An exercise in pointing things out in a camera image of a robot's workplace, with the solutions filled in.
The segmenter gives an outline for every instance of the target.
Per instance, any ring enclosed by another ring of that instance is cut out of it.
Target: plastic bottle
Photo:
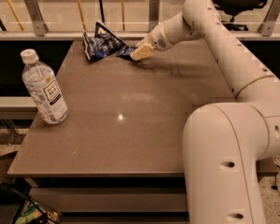
[[[33,49],[22,51],[21,58],[25,64],[22,81],[35,101],[41,117],[49,124],[64,121],[68,110],[53,70],[38,60]]]

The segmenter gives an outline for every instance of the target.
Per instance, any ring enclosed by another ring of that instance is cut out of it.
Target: white bottle
[[[53,70],[38,60],[33,49],[21,52],[25,67],[22,80],[45,122],[57,124],[65,120],[68,110]]]

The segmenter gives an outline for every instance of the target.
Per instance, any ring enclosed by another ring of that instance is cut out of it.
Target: table
[[[68,118],[50,126],[37,115],[8,174],[60,212],[187,212],[186,120],[202,105],[234,101],[204,40],[139,62],[116,54],[89,62],[74,41],[57,78]]]

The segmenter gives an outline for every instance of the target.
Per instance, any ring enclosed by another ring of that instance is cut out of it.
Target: floor
[[[19,14],[20,21],[17,21],[10,11],[6,0],[0,0],[0,18],[8,31],[20,32],[19,23],[22,23],[24,31],[33,31],[31,20],[27,13],[27,8],[23,0],[11,0],[14,8]],[[160,21],[164,21],[177,14],[185,0],[161,0]],[[80,14],[76,0],[37,0],[39,8],[43,14],[44,21],[49,30],[53,32],[76,32],[83,31]],[[148,26],[148,0],[104,0],[104,12],[106,25],[113,31],[139,32],[147,31]],[[94,23],[101,19],[100,6],[98,0],[81,0],[82,14],[87,31],[94,30]],[[269,8],[258,11],[248,11],[238,16],[238,22],[248,24],[250,31],[257,31],[259,24],[263,21]],[[280,31],[280,16],[276,24],[276,31]],[[9,133],[0,129],[0,155],[21,148],[21,141],[27,129],[20,130],[21,135],[16,143],[8,143]],[[280,166],[280,155],[274,157],[274,162]],[[278,191],[272,189],[277,182]],[[280,172],[275,180],[273,176],[265,176],[259,182],[262,195],[267,224],[280,224]],[[0,224],[10,223],[12,213],[15,211],[14,203],[0,204]]]

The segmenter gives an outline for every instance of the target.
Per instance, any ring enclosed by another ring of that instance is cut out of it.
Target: metal bracket
[[[160,0],[149,0],[149,32],[159,24],[159,14]]]
[[[36,0],[24,0],[27,6],[31,21],[33,23],[35,34],[42,36],[49,30],[41,15],[38,3]]]
[[[280,0],[273,0],[263,24],[259,27],[259,32],[262,36],[270,36],[273,34],[273,28],[276,24],[279,13]]]

